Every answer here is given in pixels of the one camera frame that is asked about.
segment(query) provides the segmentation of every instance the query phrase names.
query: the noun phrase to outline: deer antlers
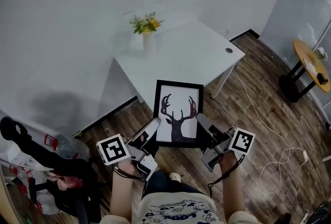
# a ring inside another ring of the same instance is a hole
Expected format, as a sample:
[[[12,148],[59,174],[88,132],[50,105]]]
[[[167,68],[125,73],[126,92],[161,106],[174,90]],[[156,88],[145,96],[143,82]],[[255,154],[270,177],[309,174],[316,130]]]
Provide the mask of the deer antlers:
[[[192,119],[195,117],[195,115],[197,114],[197,110],[196,110],[196,105],[195,105],[195,101],[193,101],[192,97],[189,96],[190,99],[188,99],[188,101],[190,102],[190,109],[191,109],[191,112],[190,112],[190,115],[189,116],[186,116],[186,117],[183,117],[183,111],[181,110],[182,112],[182,118],[180,119],[181,121],[185,121],[187,119]]]
[[[161,102],[161,114],[164,114],[166,115],[167,117],[170,118],[170,120],[167,120],[168,122],[170,121],[175,121],[175,118],[174,118],[174,111],[172,111],[172,115],[168,114],[167,113],[167,107],[170,106],[169,104],[169,97],[170,97],[171,94],[168,94],[168,96],[164,96],[164,98],[162,99],[162,102]],[[183,111],[181,110],[181,113],[182,113],[182,118],[178,121],[185,121],[187,119],[192,119],[195,117],[195,115],[197,114],[197,110],[196,110],[196,103],[195,101],[193,101],[192,97],[189,96],[190,99],[188,99],[188,101],[190,102],[190,115],[189,116],[186,116],[186,117],[183,117]]]
[[[164,96],[164,98],[162,99],[162,102],[161,102],[161,114],[164,114],[164,115],[168,116],[171,119],[171,121],[174,121],[175,120],[175,118],[174,118],[174,111],[172,111],[172,115],[170,115],[170,114],[167,113],[167,107],[170,106],[170,104],[168,104],[170,95],[171,94],[169,94],[168,96]]]

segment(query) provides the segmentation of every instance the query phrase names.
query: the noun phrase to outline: graphic print t-shirt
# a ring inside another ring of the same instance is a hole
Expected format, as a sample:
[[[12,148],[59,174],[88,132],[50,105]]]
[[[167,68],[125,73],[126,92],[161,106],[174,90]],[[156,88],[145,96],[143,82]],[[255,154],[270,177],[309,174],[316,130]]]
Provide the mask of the graphic print t-shirt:
[[[212,199],[201,193],[151,193],[139,205],[137,224],[223,224]],[[107,215],[100,224],[128,224],[123,217]],[[259,224],[246,212],[236,212],[230,224]]]

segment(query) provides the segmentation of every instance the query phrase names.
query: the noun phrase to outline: wooden floor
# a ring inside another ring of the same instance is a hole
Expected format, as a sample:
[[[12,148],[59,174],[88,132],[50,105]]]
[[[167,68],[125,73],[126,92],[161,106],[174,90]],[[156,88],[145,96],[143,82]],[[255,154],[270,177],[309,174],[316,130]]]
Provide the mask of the wooden floor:
[[[246,86],[261,119],[282,135],[290,147],[307,150],[309,161],[300,171],[298,198],[305,201],[305,207],[311,214],[321,202],[331,197],[329,176],[325,165],[321,163],[322,157],[330,154],[328,146],[331,146],[325,121],[307,95],[294,104],[284,99],[278,87],[278,78],[289,69],[266,46],[250,34],[237,38],[233,43],[246,53],[238,62],[235,71]],[[277,192],[269,194],[263,191],[259,185],[259,173],[268,161],[279,159],[286,145],[258,119],[234,73],[230,74],[219,95],[212,100],[210,95],[217,81],[204,89],[204,114],[222,131],[229,127],[240,127],[257,135],[250,155],[240,166],[247,211],[265,224],[274,223],[286,212],[292,214],[292,223],[299,223],[305,213],[302,204],[298,205],[295,201],[294,188],[299,165],[303,162],[301,152],[293,151],[290,161],[281,166],[282,183]],[[95,147],[97,141],[117,133],[130,138],[151,120],[152,116],[152,111],[145,103],[139,104],[135,101],[93,127],[81,140],[90,147],[93,157],[99,157]],[[220,176],[220,170],[217,168],[210,173],[202,164],[201,156],[200,150],[162,147],[156,155],[156,161],[161,168],[179,173],[183,182],[208,193],[207,184]],[[111,181],[112,172],[102,162],[98,163],[95,170],[100,181]],[[262,174],[262,184],[272,191],[278,182],[278,166],[270,165]],[[133,222],[137,221],[135,215],[142,189],[142,183],[134,183]],[[102,193],[101,211],[105,215],[109,211],[111,188],[103,188]],[[214,187],[213,199],[218,215],[224,219],[221,183]]]

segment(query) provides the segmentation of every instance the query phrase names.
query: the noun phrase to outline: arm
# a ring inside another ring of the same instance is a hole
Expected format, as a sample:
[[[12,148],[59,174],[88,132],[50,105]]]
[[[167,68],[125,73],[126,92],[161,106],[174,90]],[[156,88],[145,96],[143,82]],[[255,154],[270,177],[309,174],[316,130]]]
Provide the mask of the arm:
[[[234,152],[223,154],[219,162],[222,174],[229,171],[237,162]],[[223,180],[223,207],[225,219],[228,221],[231,215],[237,211],[245,211],[243,187],[240,180],[239,168]]]
[[[118,167],[129,173],[134,174],[134,166],[131,160],[119,162]],[[113,172],[113,189],[110,199],[110,214],[126,218],[131,222],[132,216],[132,183],[133,179],[119,176]]]

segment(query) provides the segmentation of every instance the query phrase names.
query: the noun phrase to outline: baseboard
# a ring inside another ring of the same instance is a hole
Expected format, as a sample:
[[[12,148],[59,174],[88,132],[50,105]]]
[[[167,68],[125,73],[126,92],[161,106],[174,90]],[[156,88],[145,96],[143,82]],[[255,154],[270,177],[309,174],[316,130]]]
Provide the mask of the baseboard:
[[[109,118],[110,116],[112,116],[113,114],[115,114],[116,112],[118,112],[119,110],[123,109],[125,106],[128,106],[129,104],[131,104],[135,100],[137,100],[137,96],[134,96],[130,100],[126,101],[124,104],[122,104],[119,107],[115,108],[113,111],[111,111],[108,114],[104,115],[102,118],[100,118],[99,120],[97,120],[94,123],[90,124],[88,127],[84,128],[79,133],[85,133],[85,132],[89,131],[91,128],[93,128],[94,126],[98,125],[103,120],[106,120],[107,118]]]
[[[241,33],[240,35],[237,35],[236,37],[230,39],[230,42],[233,42],[234,40],[236,40],[237,38],[239,38],[240,36],[243,36],[244,34],[247,34],[247,33],[250,33],[253,37],[255,37],[256,39],[259,39],[260,38],[260,35],[256,32],[254,32],[252,29],[250,30],[247,30],[243,33]]]

